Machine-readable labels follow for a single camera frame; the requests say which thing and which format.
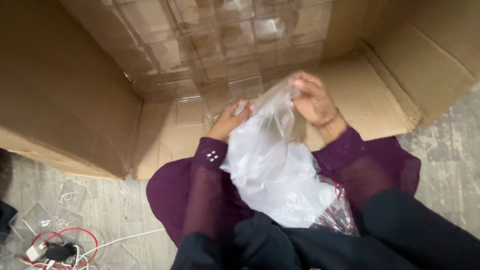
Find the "plastic bag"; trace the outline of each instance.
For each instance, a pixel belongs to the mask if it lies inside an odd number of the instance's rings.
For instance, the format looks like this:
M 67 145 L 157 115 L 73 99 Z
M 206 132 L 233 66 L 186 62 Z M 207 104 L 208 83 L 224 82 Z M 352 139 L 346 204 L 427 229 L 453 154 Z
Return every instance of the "plastic bag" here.
M 242 200 L 284 227 L 330 227 L 355 232 L 345 191 L 319 176 L 317 161 L 303 143 L 289 144 L 295 117 L 292 98 L 299 91 L 288 78 L 262 97 L 251 118 L 230 134 L 229 172 Z

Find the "concrete floor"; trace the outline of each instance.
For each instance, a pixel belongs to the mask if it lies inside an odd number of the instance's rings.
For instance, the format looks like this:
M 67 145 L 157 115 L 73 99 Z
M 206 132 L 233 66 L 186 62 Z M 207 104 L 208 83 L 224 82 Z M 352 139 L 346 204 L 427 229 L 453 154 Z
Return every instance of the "concrete floor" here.
M 460 99 L 434 125 L 400 135 L 404 149 L 422 161 L 416 198 L 453 223 L 480 237 L 480 84 Z M 147 180 L 125 182 L 68 176 L 22 156 L 0 152 L 0 196 L 20 212 L 40 202 L 51 215 L 67 180 L 87 188 L 79 212 L 84 227 L 106 243 L 162 228 L 145 197 Z M 93 243 L 81 236 L 86 248 Z M 99 252 L 105 264 L 113 248 L 124 247 L 139 262 L 138 269 L 169 269 L 176 247 L 165 232 L 125 240 Z

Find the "person's left hand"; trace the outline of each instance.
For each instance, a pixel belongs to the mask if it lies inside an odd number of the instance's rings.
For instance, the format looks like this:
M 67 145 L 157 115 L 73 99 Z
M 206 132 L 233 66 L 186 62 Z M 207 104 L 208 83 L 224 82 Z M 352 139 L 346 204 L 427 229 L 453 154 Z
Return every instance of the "person's left hand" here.
M 252 111 L 250 110 L 250 103 L 247 102 L 245 108 L 235 116 L 235 111 L 239 107 L 241 100 L 227 104 L 220 116 L 217 118 L 214 126 L 208 132 L 207 137 L 227 142 L 228 135 L 236 129 L 243 120 L 250 117 Z

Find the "sleeve cuff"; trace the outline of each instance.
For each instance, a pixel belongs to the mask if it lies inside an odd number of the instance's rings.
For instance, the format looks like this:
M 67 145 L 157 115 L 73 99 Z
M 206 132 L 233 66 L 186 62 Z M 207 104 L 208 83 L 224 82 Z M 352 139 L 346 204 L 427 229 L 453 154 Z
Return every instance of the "sleeve cuff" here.
M 366 154 L 365 142 L 360 134 L 349 126 L 335 141 L 323 149 L 313 152 L 313 156 L 329 171 L 349 165 Z
M 200 138 L 194 162 L 207 169 L 219 169 L 227 155 L 228 144 L 209 137 Z

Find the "hand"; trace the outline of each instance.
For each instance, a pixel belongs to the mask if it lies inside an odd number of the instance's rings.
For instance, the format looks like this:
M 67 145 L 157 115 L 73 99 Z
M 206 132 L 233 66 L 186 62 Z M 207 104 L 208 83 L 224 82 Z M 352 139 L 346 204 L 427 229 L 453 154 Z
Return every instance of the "hand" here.
M 243 120 L 250 117 L 252 110 L 250 108 L 250 103 L 245 105 L 245 108 L 235 116 L 235 111 L 239 107 L 241 100 L 227 104 L 223 111 L 220 113 L 220 116 L 217 118 L 214 126 L 208 132 L 207 137 L 217 139 L 220 141 L 227 142 L 228 135 L 236 129 Z
M 319 78 L 300 71 L 293 74 L 289 83 L 301 91 L 293 104 L 313 126 L 324 127 L 337 116 L 335 102 Z
M 325 143 L 336 140 L 348 128 L 348 124 L 335 106 L 322 81 L 309 73 L 300 71 L 289 82 L 301 91 L 301 96 L 293 99 L 297 110 L 313 126 Z

